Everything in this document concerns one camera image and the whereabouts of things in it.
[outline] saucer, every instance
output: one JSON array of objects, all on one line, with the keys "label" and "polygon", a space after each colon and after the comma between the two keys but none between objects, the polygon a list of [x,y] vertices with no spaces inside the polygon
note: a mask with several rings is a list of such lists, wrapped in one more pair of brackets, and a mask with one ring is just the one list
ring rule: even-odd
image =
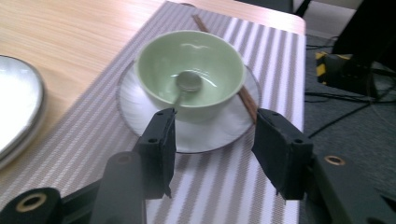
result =
[{"label": "saucer", "polygon": [[45,114],[44,83],[28,63],[0,56],[0,169],[32,142]]},{"label": "saucer", "polygon": [[[256,104],[261,93],[259,84],[247,69],[245,87]],[[122,117],[134,133],[141,136],[158,109],[140,87],[134,74],[134,65],[128,66],[120,79],[118,92]],[[178,153],[202,153],[225,147],[242,136],[253,121],[238,95],[235,95],[213,118],[199,123],[176,119],[176,145]]]}]

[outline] green bowl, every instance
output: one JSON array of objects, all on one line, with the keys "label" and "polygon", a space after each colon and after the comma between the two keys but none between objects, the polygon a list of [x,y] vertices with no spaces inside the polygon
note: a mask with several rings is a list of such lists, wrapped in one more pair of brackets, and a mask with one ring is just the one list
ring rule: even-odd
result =
[{"label": "green bowl", "polygon": [[177,119],[197,122],[216,115],[245,82],[239,53],[223,39],[197,31],[156,37],[142,48],[134,72],[143,90],[159,108],[173,107],[180,94],[177,75],[193,71],[203,80],[198,92],[187,92],[177,106]]}]

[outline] striped placemat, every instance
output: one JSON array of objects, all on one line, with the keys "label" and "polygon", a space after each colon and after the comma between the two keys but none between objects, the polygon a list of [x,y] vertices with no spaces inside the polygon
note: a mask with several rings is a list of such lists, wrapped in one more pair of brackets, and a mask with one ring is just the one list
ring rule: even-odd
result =
[{"label": "striped placemat", "polygon": [[[303,128],[305,36],[166,2],[48,137],[17,158],[12,171],[0,171],[1,208],[28,189],[53,187],[65,196],[99,179],[111,155],[133,148],[138,137],[122,119],[117,102],[121,74],[153,37],[198,30],[192,14],[239,50],[259,80],[260,107]],[[253,135],[250,129],[213,152],[177,154],[173,198],[147,201],[148,223],[296,223],[298,202],[276,196],[250,152]]]}]

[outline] chopsticks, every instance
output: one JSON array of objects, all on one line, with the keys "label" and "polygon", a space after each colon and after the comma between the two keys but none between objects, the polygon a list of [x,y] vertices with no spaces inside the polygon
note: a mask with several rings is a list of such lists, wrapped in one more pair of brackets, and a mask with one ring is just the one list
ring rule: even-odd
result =
[{"label": "chopsticks", "polygon": [[[195,23],[198,25],[200,31],[209,33],[209,30],[206,28],[205,24],[202,22],[201,18],[198,15],[196,14],[192,15],[192,18],[194,19]],[[244,103],[247,112],[253,119],[253,123],[256,124],[257,108],[258,108],[256,102],[254,102],[253,98],[248,93],[248,90],[245,88],[245,86],[242,86],[241,90],[238,92],[238,95],[241,98],[242,102]]]}]

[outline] metal spoon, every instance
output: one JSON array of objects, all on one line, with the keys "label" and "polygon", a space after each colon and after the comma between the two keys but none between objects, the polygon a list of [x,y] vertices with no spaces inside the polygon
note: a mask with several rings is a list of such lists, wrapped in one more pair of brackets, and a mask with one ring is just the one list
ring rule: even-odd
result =
[{"label": "metal spoon", "polygon": [[180,94],[174,102],[174,107],[180,104],[185,92],[199,91],[202,88],[202,79],[194,72],[184,71],[178,74],[176,85],[180,89]]}]

